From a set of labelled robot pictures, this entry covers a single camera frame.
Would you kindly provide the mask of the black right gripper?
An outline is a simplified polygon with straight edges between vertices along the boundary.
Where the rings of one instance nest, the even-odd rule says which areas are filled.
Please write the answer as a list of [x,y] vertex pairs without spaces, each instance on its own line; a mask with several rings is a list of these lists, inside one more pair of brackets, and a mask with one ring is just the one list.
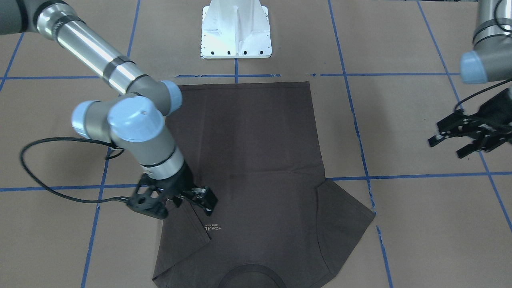
[[195,187],[193,174],[187,163],[169,178],[153,179],[148,174],[143,174],[134,193],[127,200],[127,207],[139,214],[163,220],[168,216],[166,201],[171,200],[179,208],[184,199],[201,208],[206,216],[212,215],[218,202],[210,187]]

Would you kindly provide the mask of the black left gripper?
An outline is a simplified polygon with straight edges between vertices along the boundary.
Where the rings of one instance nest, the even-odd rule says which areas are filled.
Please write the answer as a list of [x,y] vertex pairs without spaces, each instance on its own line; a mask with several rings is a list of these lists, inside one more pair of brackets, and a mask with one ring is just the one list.
[[470,142],[456,151],[458,158],[479,151],[491,152],[504,143],[510,144],[511,120],[511,88],[506,88],[481,105],[476,116],[452,113],[437,122],[437,132],[428,139],[428,145],[434,147],[449,138],[468,137]]

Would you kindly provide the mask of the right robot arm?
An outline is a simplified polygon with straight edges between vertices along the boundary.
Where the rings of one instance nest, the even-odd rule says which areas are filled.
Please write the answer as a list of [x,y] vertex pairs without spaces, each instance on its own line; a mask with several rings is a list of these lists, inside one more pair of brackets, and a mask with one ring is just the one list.
[[[166,117],[181,107],[182,93],[172,81],[156,81],[109,44],[64,0],[2,0],[1,35],[33,33],[51,40],[87,66],[116,97],[78,104],[71,114],[79,137],[35,140],[19,154],[29,177],[46,191],[83,204],[117,201],[132,211],[156,219],[168,216],[166,203],[184,201],[211,216],[218,202],[208,186],[194,184],[193,174],[170,130]],[[130,197],[85,200],[55,191],[28,167],[30,148],[48,142],[85,142],[108,146],[121,155],[128,151],[142,168]]]

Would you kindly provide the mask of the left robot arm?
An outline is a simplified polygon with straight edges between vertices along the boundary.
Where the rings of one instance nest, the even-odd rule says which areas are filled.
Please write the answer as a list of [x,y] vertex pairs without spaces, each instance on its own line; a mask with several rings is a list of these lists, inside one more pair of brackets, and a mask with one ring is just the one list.
[[468,115],[462,105],[489,90],[510,84],[512,77],[512,8],[510,0],[481,0],[478,3],[472,50],[460,57],[460,76],[465,84],[493,85],[455,104],[453,113],[437,122],[438,132],[428,140],[431,147],[454,137],[472,141],[456,151],[458,158],[474,152],[491,152],[511,142],[512,100],[508,87]]

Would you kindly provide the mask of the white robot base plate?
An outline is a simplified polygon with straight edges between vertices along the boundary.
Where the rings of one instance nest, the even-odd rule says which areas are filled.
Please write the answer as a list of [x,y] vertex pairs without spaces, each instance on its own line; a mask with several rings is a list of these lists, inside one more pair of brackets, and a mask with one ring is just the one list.
[[200,57],[257,59],[272,55],[268,8],[259,0],[212,0],[202,9]]

